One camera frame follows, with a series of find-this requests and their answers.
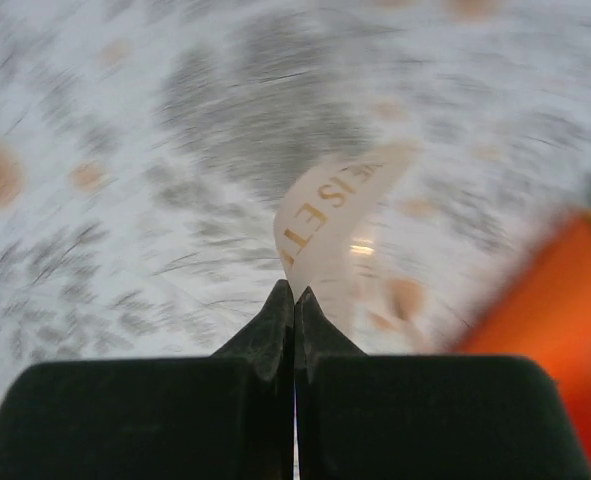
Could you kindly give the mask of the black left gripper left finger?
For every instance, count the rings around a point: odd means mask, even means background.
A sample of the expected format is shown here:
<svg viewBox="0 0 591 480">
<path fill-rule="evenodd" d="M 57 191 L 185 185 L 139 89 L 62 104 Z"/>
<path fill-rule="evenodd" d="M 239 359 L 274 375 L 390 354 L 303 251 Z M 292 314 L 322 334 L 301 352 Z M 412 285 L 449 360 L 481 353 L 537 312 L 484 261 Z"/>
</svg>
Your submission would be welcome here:
<svg viewBox="0 0 591 480">
<path fill-rule="evenodd" d="M 294 303 L 206 357 L 40 363 L 0 406 L 0 479 L 289 479 Z"/>
</svg>

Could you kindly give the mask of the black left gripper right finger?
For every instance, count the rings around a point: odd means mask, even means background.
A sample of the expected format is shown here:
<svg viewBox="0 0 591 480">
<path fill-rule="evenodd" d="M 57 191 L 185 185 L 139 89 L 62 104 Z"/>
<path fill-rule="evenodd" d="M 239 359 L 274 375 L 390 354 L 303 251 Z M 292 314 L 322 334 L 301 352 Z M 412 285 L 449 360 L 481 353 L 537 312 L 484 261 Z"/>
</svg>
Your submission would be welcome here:
<svg viewBox="0 0 591 480">
<path fill-rule="evenodd" d="M 521 356 L 364 353 L 295 306 L 304 479 L 590 479 L 556 383 Z"/>
</svg>

